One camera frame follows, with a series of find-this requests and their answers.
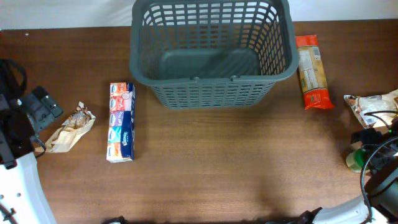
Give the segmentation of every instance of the small bottle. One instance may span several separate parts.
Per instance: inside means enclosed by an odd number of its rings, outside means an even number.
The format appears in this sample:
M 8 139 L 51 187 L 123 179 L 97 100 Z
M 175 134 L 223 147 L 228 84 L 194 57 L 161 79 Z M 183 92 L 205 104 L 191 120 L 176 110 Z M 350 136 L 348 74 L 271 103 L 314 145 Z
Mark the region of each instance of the small bottle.
M 347 156 L 346 164 L 350 170 L 359 173 L 365 163 L 365 157 L 365 150 L 363 148 L 357 149 Z

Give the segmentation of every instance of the kleenex package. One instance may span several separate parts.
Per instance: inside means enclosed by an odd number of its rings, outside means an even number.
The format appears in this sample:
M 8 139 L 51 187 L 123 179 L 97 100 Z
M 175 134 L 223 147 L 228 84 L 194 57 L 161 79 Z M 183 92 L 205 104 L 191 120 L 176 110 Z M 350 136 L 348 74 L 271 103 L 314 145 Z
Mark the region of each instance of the kleenex package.
M 134 112 L 136 89 L 132 83 L 111 83 L 106 159 L 134 160 Z

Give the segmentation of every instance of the wooden table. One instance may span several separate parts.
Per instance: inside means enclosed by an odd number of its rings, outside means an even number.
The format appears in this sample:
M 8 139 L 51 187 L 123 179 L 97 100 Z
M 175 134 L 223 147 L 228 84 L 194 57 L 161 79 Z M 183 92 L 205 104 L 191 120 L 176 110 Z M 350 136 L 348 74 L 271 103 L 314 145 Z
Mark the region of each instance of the wooden table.
M 65 110 L 84 102 L 93 129 L 68 153 L 38 160 L 59 223 L 206 222 L 294 217 L 360 194 L 341 155 L 361 129 L 343 95 L 398 89 L 398 21 L 297 22 L 318 34 L 333 110 L 304 110 L 297 76 L 244 109 L 169 110 L 137 82 L 136 160 L 105 159 L 109 83 L 133 81 L 129 27 L 4 30 L 0 57 L 20 62 L 29 91 L 44 86 Z

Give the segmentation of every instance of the crumpled packaging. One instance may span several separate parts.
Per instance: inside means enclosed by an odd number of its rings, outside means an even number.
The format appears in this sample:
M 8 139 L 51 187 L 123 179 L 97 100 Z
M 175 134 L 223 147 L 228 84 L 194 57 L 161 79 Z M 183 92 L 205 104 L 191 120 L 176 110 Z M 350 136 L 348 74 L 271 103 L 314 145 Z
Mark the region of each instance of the crumpled packaging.
M 368 97 L 345 95 L 344 100 L 349 104 L 355 117 L 358 118 L 364 128 L 386 126 L 381 120 L 373 116 L 367 116 L 365 115 L 366 113 L 385 110 L 398 111 L 398 90 L 384 95 Z M 392 120 L 397 117 L 394 113 L 378 113 L 374 115 L 383 119 L 388 125 L 391 125 Z
M 94 121 L 95 116 L 79 102 L 75 112 L 62 124 L 63 127 L 56 130 L 45 143 L 46 152 L 68 152 L 91 129 Z M 37 147 L 35 150 L 42 152 L 43 148 Z

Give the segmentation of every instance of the food packet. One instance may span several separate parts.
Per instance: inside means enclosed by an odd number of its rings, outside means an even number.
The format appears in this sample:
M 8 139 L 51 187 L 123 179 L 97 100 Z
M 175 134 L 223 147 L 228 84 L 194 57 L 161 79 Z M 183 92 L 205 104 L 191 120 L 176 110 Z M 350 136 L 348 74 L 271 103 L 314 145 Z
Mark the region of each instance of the food packet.
M 316 35 L 296 36 L 305 109 L 332 109 Z
M 68 152 L 91 129 L 94 121 L 95 116 L 79 102 L 75 112 L 62 124 L 63 127 L 56 130 L 45 143 L 46 152 Z M 37 147 L 35 150 L 42 152 L 43 148 Z
M 366 113 L 385 110 L 398 111 L 398 90 L 385 95 L 368 97 L 345 95 L 344 100 L 349 104 L 355 117 L 364 128 L 379 128 L 385 126 L 380 119 L 373 116 L 365 116 Z M 388 125 L 391 125 L 392 120 L 398 116 L 394 113 L 378 113 L 375 115 L 383 119 Z

